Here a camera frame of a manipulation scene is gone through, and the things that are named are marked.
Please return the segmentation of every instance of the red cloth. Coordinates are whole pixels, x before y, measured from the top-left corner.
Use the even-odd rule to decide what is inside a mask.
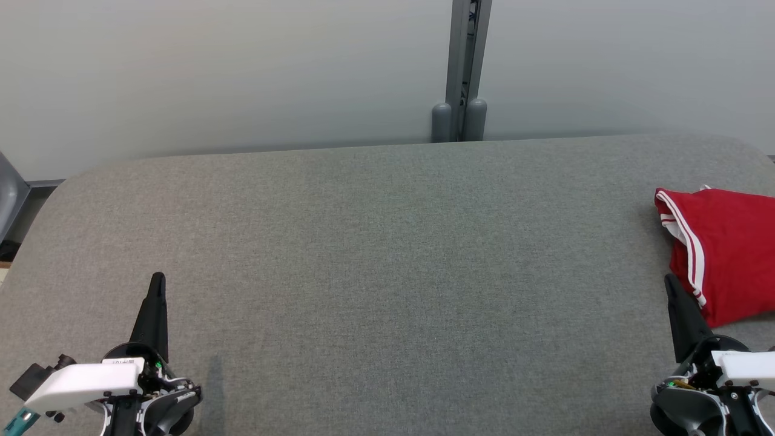
[[[654,203],[676,237],[670,269],[710,327],[775,310],[774,198],[659,188]]]

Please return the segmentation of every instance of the gray table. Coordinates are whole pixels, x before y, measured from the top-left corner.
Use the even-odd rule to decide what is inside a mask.
[[[774,169],[687,135],[99,168],[54,192],[0,289],[0,382],[100,359],[163,271],[170,363],[205,392],[189,435],[656,434],[675,364],[654,190],[775,196]],[[773,327],[719,332],[765,349]]]

